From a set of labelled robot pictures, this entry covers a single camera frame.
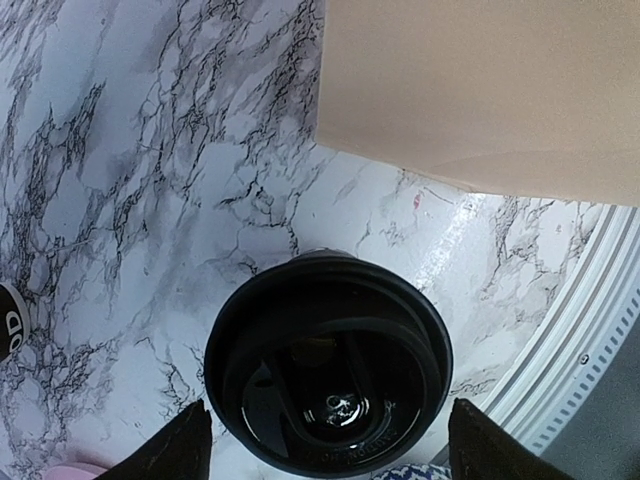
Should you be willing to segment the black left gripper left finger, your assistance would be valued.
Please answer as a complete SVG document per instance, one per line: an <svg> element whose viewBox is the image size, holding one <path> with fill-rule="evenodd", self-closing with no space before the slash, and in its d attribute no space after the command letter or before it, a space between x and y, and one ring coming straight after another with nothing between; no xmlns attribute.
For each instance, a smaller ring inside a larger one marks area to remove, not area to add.
<svg viewBox="0 0 640 480"><path fill-rule="evenodd" d="M212 420L204 402L189 404L105 479L208 479Z"/></svg>

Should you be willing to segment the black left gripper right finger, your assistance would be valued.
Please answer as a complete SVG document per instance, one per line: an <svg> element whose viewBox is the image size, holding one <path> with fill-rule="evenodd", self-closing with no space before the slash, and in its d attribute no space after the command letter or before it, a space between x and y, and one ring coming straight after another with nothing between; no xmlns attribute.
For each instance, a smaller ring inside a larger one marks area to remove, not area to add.
<svg viewBox="0 0 640 480"><path fill-rule="evenodd" d="M453 479L572 479L524 448L467 399L454 400L448 432Z"/></svg>

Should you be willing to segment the single black paper cup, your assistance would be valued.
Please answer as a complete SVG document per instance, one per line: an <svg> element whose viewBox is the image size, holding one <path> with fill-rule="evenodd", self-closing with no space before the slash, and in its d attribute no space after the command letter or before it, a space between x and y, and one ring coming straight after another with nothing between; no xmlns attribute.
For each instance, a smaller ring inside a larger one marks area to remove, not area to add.
<svg viewBox="0 0 640 480"><path fill-rule="evenodd" d="M285 472L345 478L420 441L453 376L445 323L392 271L321 249L241 285L214 322L204 383L222 424Z"/></svg>

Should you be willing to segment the stack of black paper cups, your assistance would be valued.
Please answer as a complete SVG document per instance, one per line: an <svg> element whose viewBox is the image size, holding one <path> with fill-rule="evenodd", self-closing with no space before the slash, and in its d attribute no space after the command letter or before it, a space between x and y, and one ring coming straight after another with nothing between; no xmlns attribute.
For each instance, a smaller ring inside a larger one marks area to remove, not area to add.
<svg viewBox="0 0 640 480"><path fill-rule="evenodd" d="M1 361L16 353L30 335L31 322L27 307L18 290L1 283Z"/></svg>

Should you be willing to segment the brown paper takeout bag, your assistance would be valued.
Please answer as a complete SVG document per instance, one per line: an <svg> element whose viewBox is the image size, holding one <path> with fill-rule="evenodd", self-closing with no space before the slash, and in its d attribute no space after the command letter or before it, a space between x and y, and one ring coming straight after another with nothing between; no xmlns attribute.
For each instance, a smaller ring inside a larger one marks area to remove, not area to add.
<svg viewBox="0 0 640 480"><path fill-rule="evenodd" d="M635 1L330 1L316 139L461 189L639 202Z"/></svg>

